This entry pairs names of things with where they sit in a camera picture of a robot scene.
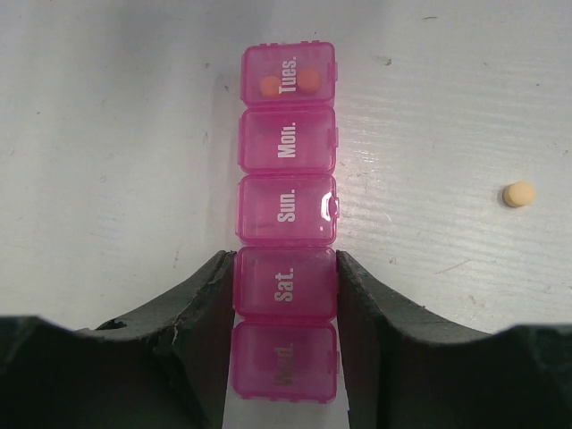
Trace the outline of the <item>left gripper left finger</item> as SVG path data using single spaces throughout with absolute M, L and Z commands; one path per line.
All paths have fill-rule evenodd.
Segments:
M 95 329 L 3 317 L 2 427 L 221 427 L 233 259 L 216 253 L 187 280 Z

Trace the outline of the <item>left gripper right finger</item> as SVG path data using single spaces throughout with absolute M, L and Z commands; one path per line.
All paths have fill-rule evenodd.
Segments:
M 345 251 L 337 266 L 351 427 L 570 427 L 569 325 L 480 332 L 404 297 Z

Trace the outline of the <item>pink weekly pill organizer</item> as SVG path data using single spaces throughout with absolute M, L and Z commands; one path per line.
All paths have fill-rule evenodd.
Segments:
M 322 74 L 313 94 L 298 89 L 307 67 Z M 264 98 L 270 75 L 280 95 Z M 241 58 L 231 384 L 245 399 L 327 403 L 337 393 L 336 81 L 328 42 L 252 46 Z

